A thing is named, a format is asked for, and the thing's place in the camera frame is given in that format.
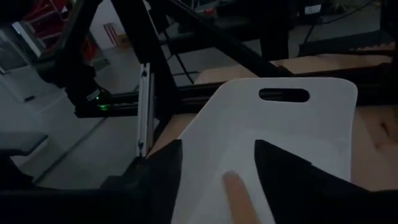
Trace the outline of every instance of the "wooden table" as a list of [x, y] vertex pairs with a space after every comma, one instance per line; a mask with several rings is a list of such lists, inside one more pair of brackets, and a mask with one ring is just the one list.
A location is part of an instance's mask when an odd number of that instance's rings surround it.
[[[372, 49], [391, 49], [387, 45]], [[317, 55], [273, 62], [297, 76], [300, 73], [357, 68], [390, 62], [384, 56]], [[195, 84], [257, 77], [240, 65], [205, 70]], [[175, 115], [151, 154], [177, 139], [195, 114]], [[352, 182], [369, 190], [398, 189], [398, 110], [393, 107], [358, 108], [353, 126]]]

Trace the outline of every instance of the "black metal frame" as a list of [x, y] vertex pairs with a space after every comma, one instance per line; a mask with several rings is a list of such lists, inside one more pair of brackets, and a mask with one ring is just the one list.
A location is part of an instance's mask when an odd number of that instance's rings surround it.
[[[161, 124], [167, 124], [174, 114], [199, 112], [222, 83], [178, 88], [174, 82], [169, 65], [161, 49], [157, 32], [152, 25], [144, 2], [138, 0], [111, 1], [131, 41], [138, 60], [140, 63], [151, 64], [152, 72], [155, 76], [155, 117], [160, 120]], [[263, 4], [259, 0], [251, 1], [254, 5]], [[66, 32], [62, 35], [62, 41], [57, 45], [58, 49], [62, 50], [58, 51], [63, 56], [60, 58], [70, 57], [79, 49], [78, 46], [81, 44], [82, 37], [84, 37], [89, 28], [99, 2], [99, 0], [80, 0], [77, 2], [72, 12], [73, 15], [65, 28]], [[164, 13], [181, 24], [189, 24], [197, 36], [211, 43], [259, 77], [293, 76], [287, 69], [276, 67], [265, 60], [268, 56], [262, 58], [240, 43], [240, 41], [223, 33], [179, 0], [147, 0], [147, 2], [149, 2], [153, 9], [156, 9], [157, 13]], [[283, 1], [270, 2], [273, 2], [276, 9], [286, 10], [286, 14], [281, 13], [281, 15], [288, 16], [288, 10], [287, 7], [286, 9], [284, 8]], [[268, 15], [259, 18], [259, 24], [266, 23], [266, 20], [271, 20], [272, 16], [278, 16], [274, 12], [269, 12], [269, 14], [271, 16]], [[282, 27], [285, 27], [286, 30], [274, 28], [276, 34], [270, 35], [270, 37], [282, 37], [284, 34], [288, 34], [288, 26]], [[272, 33], [272, 27], [268, 25], [266, 31]], [[265, 35], [265, 33], [262, 33], [263, 40], [266, 40]], [[286, 57], [288, 53], [286, 52], [288, 37], [286, 36], [286, 38], [282, 38], [281, 40], [271, 40], [269, 39], [270, 37], [268, 37], [267, 43], [261, 43], [262, 51], [264, 52], [266, 48], [269, 48], [270, 54], [277, 54], [276, 52], [280, 50], [281, 53], [278, 57]], [[282, 49], [278, 49], [272, 45], [275, 41], [277, 41], [275, 46]], [[376, 67], [303, 73], [298, 75], [300, 77], [339, 77], [350, 80], [359, 88], [359, 106], [385, 105], [397, 103], [397, 100], [393, 97], [393, 91], [397, 82], [392, 82], [394, 80], [392, 70], [390, 64], [383, 64]], [[76, 115], [79, 118], [137, 116], [137, 101], [138, 93], [135, 92], [108, 95], [83, 106], [81, 104], [78, 106], [74, 104], [76, 106]]]

